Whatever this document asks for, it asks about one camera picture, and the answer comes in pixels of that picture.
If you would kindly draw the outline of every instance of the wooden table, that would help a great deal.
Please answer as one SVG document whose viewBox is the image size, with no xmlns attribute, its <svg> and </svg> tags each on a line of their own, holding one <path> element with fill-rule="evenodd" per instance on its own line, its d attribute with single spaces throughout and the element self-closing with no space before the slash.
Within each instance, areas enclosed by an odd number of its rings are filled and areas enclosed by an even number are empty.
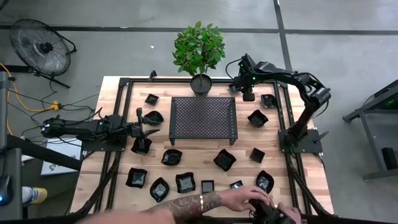
<svg viewBox="0 0 398 224">
<path fill-rule="evenodd" d="M 103 116 L 113 113 L 119 78 L 120 77 L 104 77 L 96 107 L 97 110 L 101 107 L 103 108 L 101 112 Z M 287 118 L 282 89 L 279 91 L 282 107 L 284 109 L 284 116 Z M 298 119 L 304 109 L 303 101 L 300 99 L 296 87 L 289 86 L 289 91 L 294 118 Z M 155 106 L 144 103 L 144 100 L 149 93 L 160 97 Z M 126 151 L 122 154 L 119 166 L 118 181 L 114 195 L 114 209 L 131 209 L 139 211 L 156 205 L 156 201 L 149 194 L 149 188 L 159 177 L 162 177 L 170 186 L 170 192 L 164 200 L 167 201 L 187 195 L 200 194 L 201 180 L 214 180 L 215 190 L 228 189 L 231 183 L 238 180 L 242 180 L 244 185 L 254 185 L 254 180 L 261 170 L 268 172 L 275 180 L 275 185 L 271 192 L 274 196 L 275 202 L 284 202 L 287 205 L 291 205 L 285 158 L 279 151 L 277 131 L 280 127 L 277 110 L 264 109 L 260 101 L 261 94 L 275 95 L 274 88 L 269 84 L 257 85 L 254 88 L 254 93 L 256 94 L 256 100 L 254 102 L 243 102 L 241 94 L 236 97 L 236 116 L 239 138 L 233 146 L 230 146 L 229 141 L 225 139 L 179 139 L 175 142 L 175 146 L 171 146 L 169 141 L 171 97 L 193 96 L 189 83 L 135 83 L 132 88 L 127 121 L 136 121 L 137 107 L 142 108 L 143 114 L 147 114 L 152 110 L 159 111 L 163 115 L 165 121 L 160 125 L 159 132 L 149 136 L 149 139 L 151 139 L 153 143 L 146 156 L 130 151 L 134 140 L 132 138 L 128 138 Z M 120 114 L 123 112 L 125 95 L 126 90 L 123 92 Z M 213 84 L 208 96 L 231 96 L 231 94 L 229 93 L 228 86 L 226 84 Z M 252 127 L 247 119 L 247 116 L 257 109 L 260 109 L 269 118 L 269 121 L 259 129 Z M 289 127 L 288 119 L 285 119 L 285 122 L 286 126 Z M 153 128 L 145 125 L 144 128 L 157 129 L 158 127 Z M 249 158 L 254 147 L 266 153 L 261 164 L 258 164 Z M 169 167 L 160 162 L 163 153 L 168 149 L 178 149 L 183 152 L 182 160 L 179 165 Z M 224 172 L 213 162 L 213 159 L 222 149 L 226 149 L 237 159 L 232 168 L 227 172 Z M 95 152 L 84 161 L 78 179 L 75 196 L 73 198 L 71 212 L 81 208 L 81 206 L 91 196 L 94 189 L 98 186 L 103 165 L 103 157 L 103 152 Z M 309 189 L 313 192 L 319 202 L 329 212 L 333 213 L 328 184 L 326 182 L 325 172 L 321 162 L 312 154 L 302 154 L 302 160 Z M 125 185 L 128 172 L 132 167 L 148 171 L 144 188 L 138 189 Z M 179 194 L 177 193 L 175 175 L 185 172 L 194 173 L 197 188 L 194 192 Z M 300 208 L 303 210 L 302 192 L 299 190 L 297 184 L 296 188 L 298 189 L 297 193 Z M 104 191 L 102 209 L 106 205 L 107 197 L 108 188 Z M 229 211 L 226 208 L 214 209 L 208 212 L 207 215 L 211 215 L 213 217 L 248 217 L 247 212 L 237 213 Z"/>
</svg>

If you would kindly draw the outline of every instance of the potted plant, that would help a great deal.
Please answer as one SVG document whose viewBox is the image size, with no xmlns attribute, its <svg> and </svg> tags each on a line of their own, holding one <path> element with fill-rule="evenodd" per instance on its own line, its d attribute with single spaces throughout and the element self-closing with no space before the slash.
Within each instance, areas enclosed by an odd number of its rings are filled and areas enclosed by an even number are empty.
<svg viewBox="0 0 398 224">
<path fill-rule="evenodd" d="M 216 64 L 225 58 L 223 37 L 218 27 L 206 27 L 197 22 L 195 27 L 188 26 L 184 32 L 177 34 L 174 41 L 174 64 L 191 76 L 191 89 L 195 96 L 207 96 L 211 89 L 211 78 L 206 75 L 207 69 L 216 69 Z"/>
</svg>

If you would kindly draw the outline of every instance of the green leaves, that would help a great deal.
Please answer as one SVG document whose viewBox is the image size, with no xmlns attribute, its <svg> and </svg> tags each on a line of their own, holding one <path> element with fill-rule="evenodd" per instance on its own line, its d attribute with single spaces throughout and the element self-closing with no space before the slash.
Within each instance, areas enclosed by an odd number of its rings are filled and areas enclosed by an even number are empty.
<svg viewBox="0 0 398 224">
<path fill-rule="evenodd" d="M 195 24 L 195 28 L 200 28 L 200 26 L 201 26 L 201 22 L 198 21 L 198 22 Z"/>
<path fill-rule="evenodd" d="M 218 27 L 208 24 L 201 26 L 198 21 L 194 27 L 177 34 L 174 42 L 175 52 L 173 63 L 178 65 L 178 72 L 186 71 L 194 76 L 206 73 L 208 68 L 216 69 L 216 65 L 225 58 L 223 37 Z"/>
</svg>

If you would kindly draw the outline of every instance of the tattooed arm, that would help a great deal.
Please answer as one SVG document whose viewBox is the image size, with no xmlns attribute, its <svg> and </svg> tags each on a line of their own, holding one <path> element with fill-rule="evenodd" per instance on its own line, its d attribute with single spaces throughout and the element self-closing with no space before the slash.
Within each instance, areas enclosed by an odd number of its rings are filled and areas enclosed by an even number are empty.
<svg viewBox="0 0 398 224">
<path fill-rule="evenodd" d="M 202 213 L 221 206 L 221 197 L 217 192 L 203 194 L 202 196 L 203 212 L 201 211 L 200 195 L 177 198 L 175 200 L 158 204 L 147 211 L 153 212 L 160 209 L 169 209 L 172 212 L 174 219 L 187 220 L 189 218 L 199 217 Z"/>
<path fill-rule="evenodd" d="M 201 211 L 200 195 L 186 196 L 177 198 L 162 204 L 158 204 L 146 212 L 154 212 L 161 209 L 168 209 L 175 220 L 188 220 L 199 217 L 202 213 L 210 211 L 213 208 L 225 206 L 235 212 L 245 210 L 255 211 L 255 208 L 247 203 L 249 199 L 262 200 L 266 205 L 273 205 L 272 197 L 258 187 L 240 187 L 239 189 L 224 190 L 203 194 L 203 212 Z"/>
</svg>

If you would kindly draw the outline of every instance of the human hand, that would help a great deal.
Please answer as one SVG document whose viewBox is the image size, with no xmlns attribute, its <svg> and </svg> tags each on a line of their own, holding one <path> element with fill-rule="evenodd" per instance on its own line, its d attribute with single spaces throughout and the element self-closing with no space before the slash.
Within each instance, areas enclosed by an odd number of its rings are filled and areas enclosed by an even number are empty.
<svg viewBox="0 0 398 224">
<path fill-rule="evenodd" d="M 287 207 L 282 202 L 279 202 L 278 207 L 284 211 L 286 215 L 290 216 L 296 224 L 301 224 L 301 214 L 297 208 Z"/>
<path fill-rule="evenodd" d="M 266 205 L 274 206 L 272 196 L 259 187 L 242 186 L 238 189 L 217 192 L 217 194 L 221 197 L 221 205 L 235 212 L 245 210 L 255 212 L 256 209 L 248 202 L 249 199 L 258 199 Z"/>
</svg>

